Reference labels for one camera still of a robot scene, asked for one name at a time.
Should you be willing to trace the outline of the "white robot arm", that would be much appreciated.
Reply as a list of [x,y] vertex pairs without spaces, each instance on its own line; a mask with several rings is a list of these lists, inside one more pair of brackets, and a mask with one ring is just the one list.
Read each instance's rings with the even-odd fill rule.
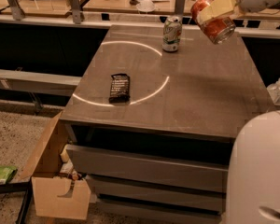
[[[214,0],[194,20],[205,26],[278,2]],[[280,224],[280,110],[253,118],[237,135],[228,170],[226,211],[219,224]]]

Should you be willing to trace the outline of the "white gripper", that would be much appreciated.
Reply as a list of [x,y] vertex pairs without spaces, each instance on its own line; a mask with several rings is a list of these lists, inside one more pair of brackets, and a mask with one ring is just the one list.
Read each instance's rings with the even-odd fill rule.
[[277,4],[280,0],[214,0],[197,15],[197,22],[202,25],[215,19],[239,16],[243,12],[259,12]]

